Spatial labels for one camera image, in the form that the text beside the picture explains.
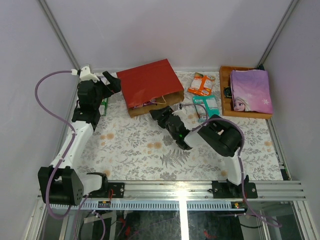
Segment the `red green snack packet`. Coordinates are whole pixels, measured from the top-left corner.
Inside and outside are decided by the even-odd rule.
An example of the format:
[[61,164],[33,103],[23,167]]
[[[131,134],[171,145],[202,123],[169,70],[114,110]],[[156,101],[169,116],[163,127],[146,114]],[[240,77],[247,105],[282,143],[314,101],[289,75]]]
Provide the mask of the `red green snack packet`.
[[101,116],[105,116],[107,114],[108,100],[108,98],[103,99],[99,106],[99,112]]

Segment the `red brown paper bag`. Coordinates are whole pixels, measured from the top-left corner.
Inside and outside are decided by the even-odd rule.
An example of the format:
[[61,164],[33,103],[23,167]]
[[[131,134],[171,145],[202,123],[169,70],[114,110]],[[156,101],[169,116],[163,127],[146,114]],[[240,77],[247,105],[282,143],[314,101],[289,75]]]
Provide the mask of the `red brown paper bag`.
[[[116,73],[131,118],[184,101],[184,87],[167,59]],[[157,104],[136,108],[151,99]]]

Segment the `teal snack packet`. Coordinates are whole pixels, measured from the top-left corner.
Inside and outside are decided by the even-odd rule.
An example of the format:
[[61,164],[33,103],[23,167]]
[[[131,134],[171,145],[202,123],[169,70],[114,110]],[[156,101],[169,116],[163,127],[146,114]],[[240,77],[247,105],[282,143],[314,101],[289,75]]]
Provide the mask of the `teal snack packet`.
[[203,123],[213,115],[220,115],[218,103],[214,95],[194,96],[192,102],[198,116],[198,122]]

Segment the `orange snack packet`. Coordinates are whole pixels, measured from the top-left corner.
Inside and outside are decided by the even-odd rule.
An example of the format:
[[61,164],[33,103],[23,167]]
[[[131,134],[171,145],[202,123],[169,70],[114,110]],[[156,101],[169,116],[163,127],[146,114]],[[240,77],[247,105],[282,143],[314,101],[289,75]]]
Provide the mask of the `orange snack packet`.
[[187,91],[202,97],[210,96],[215,80],[215,76],[204,75],[196,72]]

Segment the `purple snack packet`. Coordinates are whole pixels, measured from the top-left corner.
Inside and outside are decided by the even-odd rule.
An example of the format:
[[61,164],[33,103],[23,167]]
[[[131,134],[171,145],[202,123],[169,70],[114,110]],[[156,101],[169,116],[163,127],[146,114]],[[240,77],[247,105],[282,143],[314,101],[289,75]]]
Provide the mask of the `purple snack packet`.
[[110,83],[104,75],[99,75],[98,77],[106,86]]

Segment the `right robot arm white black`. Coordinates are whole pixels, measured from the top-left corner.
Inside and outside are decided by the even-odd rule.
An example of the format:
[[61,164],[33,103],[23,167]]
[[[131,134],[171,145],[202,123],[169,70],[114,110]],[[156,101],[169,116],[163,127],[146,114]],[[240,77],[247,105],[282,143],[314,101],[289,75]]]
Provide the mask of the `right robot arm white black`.
[[182,120],[182,111],[174,111],[170,106],[149,111],[152,119],[166,129],[182,150],[190,150],[200,144],[206,144],[224,157],[227,167],[228,192],[240,197],[246,191],[246,175],[241,160],[241,151],[245,137],[242,130],[232,121],[216,114],[193,129],[186,128]]

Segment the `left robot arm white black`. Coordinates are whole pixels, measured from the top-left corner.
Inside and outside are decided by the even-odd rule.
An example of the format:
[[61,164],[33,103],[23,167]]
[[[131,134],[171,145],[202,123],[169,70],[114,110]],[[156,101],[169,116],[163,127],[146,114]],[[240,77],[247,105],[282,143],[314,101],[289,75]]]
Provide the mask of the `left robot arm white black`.
[[102,198],[109,193],[106,174],[94,172],[80,177],[74,165],[96,130],[101,103],[121,91],[121,81],[104,71],[106,82],[103,82],[87,66],[70,73],[80,79],[75,109],[71,121],[66,122],[70,131],[51,164],[39,169],[38,182],[44,203],[78,206],[85,195]]

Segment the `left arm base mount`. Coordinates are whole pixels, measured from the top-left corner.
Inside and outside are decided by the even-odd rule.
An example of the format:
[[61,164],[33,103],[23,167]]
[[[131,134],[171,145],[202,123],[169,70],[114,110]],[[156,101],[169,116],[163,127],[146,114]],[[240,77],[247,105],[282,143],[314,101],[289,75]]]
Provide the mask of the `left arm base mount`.
[[105,173],[87,173],[82,180],[84,194],[90,198],[123,198],[125,192],[124,182],[109,182]]

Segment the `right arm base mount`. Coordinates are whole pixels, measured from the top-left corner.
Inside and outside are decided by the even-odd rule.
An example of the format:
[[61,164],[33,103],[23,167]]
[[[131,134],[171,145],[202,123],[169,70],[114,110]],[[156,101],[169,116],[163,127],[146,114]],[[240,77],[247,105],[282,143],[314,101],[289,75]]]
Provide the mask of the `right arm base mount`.
[[[235,185],[229,180],[225,182],[222,181],[212,181],[211,188],[207,190],[209,193],[213,194],[216,199],[240,199],[243,198],[242,184]],[[257,199],[258,192],[256,184],[250,181],[248,175],[244,178],[244,193],[247,199]]]

